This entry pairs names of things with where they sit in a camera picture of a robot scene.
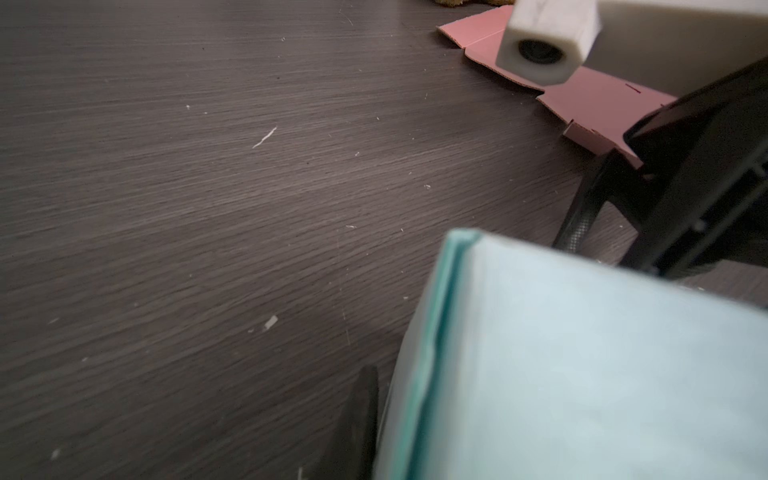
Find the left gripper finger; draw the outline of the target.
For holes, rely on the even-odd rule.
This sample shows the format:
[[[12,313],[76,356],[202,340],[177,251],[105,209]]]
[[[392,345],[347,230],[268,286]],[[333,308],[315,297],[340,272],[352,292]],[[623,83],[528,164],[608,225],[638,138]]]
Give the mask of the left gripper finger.
[[[378,430],[378,369],[360,369],[333,434],[314,468],[315,479],[372,477]]]

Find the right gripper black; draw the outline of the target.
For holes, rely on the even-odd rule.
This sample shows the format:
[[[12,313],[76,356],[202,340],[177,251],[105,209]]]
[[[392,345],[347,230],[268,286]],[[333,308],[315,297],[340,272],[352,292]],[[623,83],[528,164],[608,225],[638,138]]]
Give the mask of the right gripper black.
[[[587,168],[552,247],[577,252],[606,203],[633,227],[620,264],[663,278],[730,260],[767,264],[767,61],[761,59],[646,115],[623,139],[651,175],[618,150]]]

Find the light blue paper box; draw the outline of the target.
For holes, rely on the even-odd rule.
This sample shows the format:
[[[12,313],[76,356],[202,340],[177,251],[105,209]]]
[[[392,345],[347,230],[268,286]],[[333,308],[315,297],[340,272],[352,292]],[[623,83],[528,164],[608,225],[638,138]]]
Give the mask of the light blue paper box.
[[[474,229],[397,358],[377,479],[763,479],[767,313]]]

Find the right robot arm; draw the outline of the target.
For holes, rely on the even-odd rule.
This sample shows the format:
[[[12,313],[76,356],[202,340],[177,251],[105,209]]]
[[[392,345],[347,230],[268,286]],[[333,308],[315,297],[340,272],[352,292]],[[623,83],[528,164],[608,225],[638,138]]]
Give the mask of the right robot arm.
[[[590,67],[673,96],[599,156],[554,240],[576,252],[605,204],[637,236],[621,266],[679,279],[767,263],[767,5],[602,1]]]

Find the pink flat paper box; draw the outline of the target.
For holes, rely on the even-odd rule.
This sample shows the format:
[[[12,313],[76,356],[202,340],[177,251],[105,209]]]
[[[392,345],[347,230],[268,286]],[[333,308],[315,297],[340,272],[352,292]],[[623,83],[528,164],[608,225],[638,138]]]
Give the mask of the pink flat paper box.
[[[513,8],[501,6],[437,27],[465,56],[507,80],[540,92],[537,100],[565,124],[563,136],[595,155],[613,149],[638,167],[623,135],[645,115],[676,98],[586,67],[559,85],[542,87],[496,65],[502,30]]]

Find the brown teddy bear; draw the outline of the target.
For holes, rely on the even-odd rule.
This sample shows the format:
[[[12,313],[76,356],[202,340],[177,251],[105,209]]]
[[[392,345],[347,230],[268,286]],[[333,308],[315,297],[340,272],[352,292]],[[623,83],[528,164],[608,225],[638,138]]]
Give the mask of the brown teddy bear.
[[[516,3],[515,0],[434,0],[434,2],[438,5],[450,8],[456,8],[469,4],[482,4],[493,7],[500,7],[514,5]]]

